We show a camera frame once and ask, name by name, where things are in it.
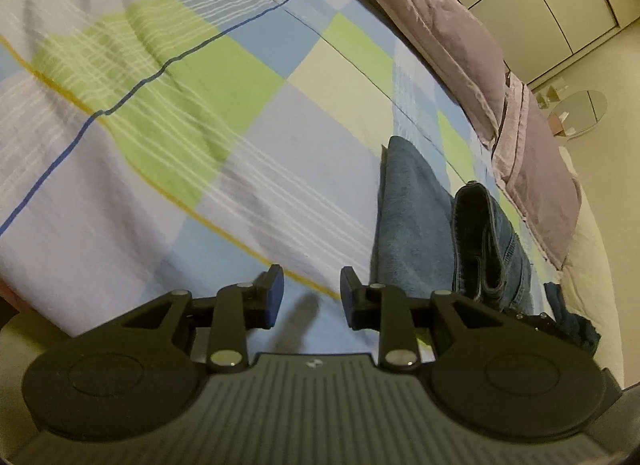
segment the bed sheet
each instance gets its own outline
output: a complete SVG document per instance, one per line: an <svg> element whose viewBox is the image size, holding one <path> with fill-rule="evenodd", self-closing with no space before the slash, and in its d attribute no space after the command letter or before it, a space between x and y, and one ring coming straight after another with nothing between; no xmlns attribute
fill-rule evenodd
<svg viewBox="0 0 640 465"><path fill-rule="evenodd" d="M495 184L460 106L363 0L0 0L0 275L70 334L175 288L286 270L252 351L374 350L344 321L368 282L381 155L410 140L443 186Z"/></svg>

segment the mattress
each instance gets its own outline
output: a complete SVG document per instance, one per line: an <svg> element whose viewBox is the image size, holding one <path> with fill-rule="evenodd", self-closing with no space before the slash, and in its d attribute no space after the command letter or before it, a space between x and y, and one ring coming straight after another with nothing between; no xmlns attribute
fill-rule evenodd
<svg viewBox="0 0 640 465"><path fill-rule="evenodd" d="M286 272L250 350L374 351L338 298L372 275L381 159L411 141L498 200L464 112L365 0L0 0L0 275L69 334L166 291Z"/></svg>

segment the blue stripe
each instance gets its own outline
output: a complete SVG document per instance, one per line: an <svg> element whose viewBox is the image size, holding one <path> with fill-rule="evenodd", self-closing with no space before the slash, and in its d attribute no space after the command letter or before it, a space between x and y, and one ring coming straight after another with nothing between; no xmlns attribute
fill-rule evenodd
<svg viewBox="0 0 640 465"><path fill-rule="evenodd" d="M137 83L112 108L109 108L107 111L98 110L93 115L91 115L84 122L84 124L82 125L82 127L78 131L78 134L76 135L76 138L74 138L73 141L66 147L66 149L62 153L60 153L60 155L58 155L58 158L56 158L53 161L53 163L47 168L47 170L44 173L42 173L41 177L39 177L37 179L36 183L33 184L33 187L31 187L31 189L29 190L27 195L22 199L22 201L18 204L18 206L12 211L12 213L4 221L4 223L2 223L2 225L0 226L0 236L2 236L2 234L4 234L4 232L9 228L11 223L14 222L14 220L16 219L18 214L20 214L22 209L24 209L27 206L27 204L31 201L31 198L33 198L33 195L36 194L36 191L42 186L42 184L44 184L45 180L55 170L55 168L57 168L57 166L62 164L62 162L64 162L65 158L71 154L71 152L75 149L75 147L78 145L78 143L80 142L80 140L82 139L82 137L86 133L87 129L89 129L89 126L95 122L95 119L97 119L100 116L107 116L108 117L109 115L111 115L111 114L115 113L116 111L118 111L122 106L124 106L125 102L127 102L131 97L133 97L133 95L140 88L142 88L145 84L147 84L149 82L155 81L174 62L184 59L188 55L191 55L194 52L197 52L198 50L200 50L201 48L204 48L208 44L214 42L216 39L219 39L219 38L221 38L223 36L226 36L229 32L233 32L236 28L239 28L240 26L246 25L247 23L252 22L253 20L256 20L256 19L262 17L263 15L267 14L268 12L271 12L273 10L276 10L277 8L280 8L282 5L285 5L286 3L290 2L290 1L291 0L284 0L283 2L275 5L274 7L267 8L266 10L261 12L260 14L258 14L256 16L253 16L251 18L248 18L247 20L244 20L243 22L238 23L237 25L231 26L227 30L224 30L223 32L220 32L218 35L213 36L212 38L209 38L209 39L205 39L203 42L201 42L200 44L198 44L198 45L194 46L193 48L187 50L186 52L182 52L180 55L176 55L175 57L172 57L171 59L167 60L161 66L160 70L158 70L156 73L154 73L153 75L151 75L151 76L149 76L149 77L147 77L145 79L142 79L139 83Z"/></svg>

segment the yellow stripe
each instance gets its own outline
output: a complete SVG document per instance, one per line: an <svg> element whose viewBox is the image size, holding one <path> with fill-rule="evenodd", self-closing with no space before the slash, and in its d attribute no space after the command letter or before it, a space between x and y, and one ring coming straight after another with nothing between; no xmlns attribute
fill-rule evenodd
<svg viewBox="0 0 640 465"><path fill-rule="evenodd" d="M60 84L53 81L49 77L47 77L44 73L39 70L36 70L31 64L25 61L20 54L14 50L14 48L9 44L9 42L5 39L4 36L0 36L0 42L4 45L4 47L9 51L9 54L15 59L15 61L23 67L26 71L31 73L36 79L38 79L41 83L51 88L54 92L58 93L61 97L65 98L69 102L71 102L74 106L77 106L82 111L84 111L88 115L93 115L94 112L92 109L84 104L81 100L79 100L73 93L64 89Z"/></svg>
<svg viewBox="0 0 640 465"><path fill-rule="evenodd" d="M87 106L86 104L84 104L83 102L81 102L80 100L78 100L75 95L73 95L71 92L69 92L68 90L64 89L62 86L60 86L59 84L57 84L56 82L52 81L50 78L48 78L44 73L40 72L39 70L36 70L31 64L29 64L27 61L25 61L15 50L14 48L9 44L9 42L4 38L4 36L0 36L0 41L2 42L2 44L4 44L4 47L9 51L9 53L12 55L12 57L16 60L16 62L18 62L18 64L20 64L21 67L23 67L26 71L28 71L29 73L31 73L34 77L36 77L39 81L41 81L43 84L46 84L47 87L51 88L53 91L59 93L60 96L62 96L63 98L65 98L66 100L68 100L69 102L71 102L72 104L74 104L75 106L77 106L78 108L80 108L82 111L84 111L85 113L87 113L88 115L92 115L94 112L91 110L91 108L89 106ZM109 129L106 120L104 119L103 116L98 117L98 122L100 122L101 125L105 126L107 129ZM144 180L148 185L150 185L152 188L156 189L156 191L158 191L162 196L164 196L165 198L167 198L167 200L169 200L171 203L175 204L175 206L179 207L180 209L182 209L183 211L185 211L189 216L191 216L194 220L198 221L199 223L203 224L204 226L206 226L208 229L210 229L211 231L215 232L216 234L218 234L219 236L221 236L222 238L225 238L227 241L229 241L230 243L233 243L236 247L238 247L239 249L243 250L244 252L246 252L247 254L249 254L251 257L254 257L255 259L257 259L258 261L260 261L262 264L266 265L266 266L270 266L271 265L271 261L269 261L268 259L266 259L265 257L263 257L262 255L258 254L258 252L254 251L254 249L249 248L247 245L245 245L244 243L242 243L242 241L239 241L238 239L235 239L231 234L229 234L228 232L222 230L220 227L218 227L217 225L214 225L212 222L210 222L209 220L206 219L206 217L202 216L201 214L198 214L196 211L194 211L193 209L187 207L184 203L182 203L180 200L178 200L176 197L171 196L170 194L166 193L164 191L164 189L162 189L161 187L159 187L158 185L156 185L154 182L152 182L151 180L147 179L130 161L129 159L124 156L125 160L127 160L127 163L129 164L129 167L131 167L131 169L137 174L139 175L140 178L142 178L142 180ZM295 279L297 282L302 283L302 285L317 290L321 293L325 293L326 295L332 297L333 299L340 299L340 294L334 292L332 289L326 288L325 286L322 285L318 285L318 283L315 283L313 281L311 281L310 279L307 279L306 277L304 277L303 275L299 275L298 273L295 273L294 271L291 270L286 270L283 268L284 274L287 275L288 277L290 277L291 279Z"/></svg>

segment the round mirror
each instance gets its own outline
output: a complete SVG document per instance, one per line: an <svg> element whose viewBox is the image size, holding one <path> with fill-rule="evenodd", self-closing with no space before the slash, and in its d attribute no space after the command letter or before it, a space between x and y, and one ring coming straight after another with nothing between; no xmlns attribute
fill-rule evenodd
<svg viewBox="0 0 640 465"><path fill-rule="evenodd" d="M607 98L602 92L583 90L561 100L552 113L560 117L564 135L577 137L595 126L607 112Z"/></svg>

